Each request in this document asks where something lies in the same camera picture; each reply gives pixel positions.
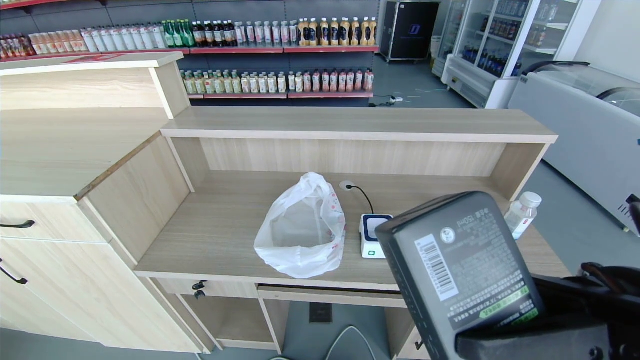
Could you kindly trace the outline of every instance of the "bottle cap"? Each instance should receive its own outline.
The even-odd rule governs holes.
[[[542,202],[542,198],[537,193],[524,192],[520,196],[520,203],[528,208],[537,208]]]

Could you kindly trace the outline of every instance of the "black cabinet handle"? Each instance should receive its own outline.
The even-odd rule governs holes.
[[[206,280],[202,280],[200,282],[198,282],[197,284],[194,284],[191,289],[192,290],[200,290],[200,289],[204,289],[204,283],[207,282]]]
[[[11,280],[17,282],[18,284],[25,285],[28,282],[27,279],[25,279],[25,278],[21,278],[20,280],[14,278],[11,274],[9,274],[5,269],[2,268],[2,265],[0,265],[0,271],[4,272],[5,275],[10,277]]]
[[[0,224],[0,227],[14,227],[16,229],[28,229],[32,226],[35,225],[35,221],[33,220],[27,220],[25,222],[23,222],[22,224],[19,225],[5,225],[5,224]]]

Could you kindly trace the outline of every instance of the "black box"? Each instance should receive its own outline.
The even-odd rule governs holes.
[[[390,60],[420,60],[429,54],[440,0],[387,1],[380,54]]]
[[[491,195],[432,200],[376,228],[433,360],[459,359],[456,335],[526,322],[544,306]]]

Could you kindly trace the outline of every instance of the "chest freezer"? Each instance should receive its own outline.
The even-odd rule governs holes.
[[[640,201],[640,83],[550,61],[520,77],[508,108],[557,133],[544,160],[640,236],[629,213]]]

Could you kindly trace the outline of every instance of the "barcode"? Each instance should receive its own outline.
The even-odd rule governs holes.
[[[432,234],[425,236],[416,240],[415,246],[420,252],[422,262],[427,268],[429,278],[438,293],[440,301],[456,296],[459,293],[458,287],[453,281],[447,262],[442,257],[436,238]]]

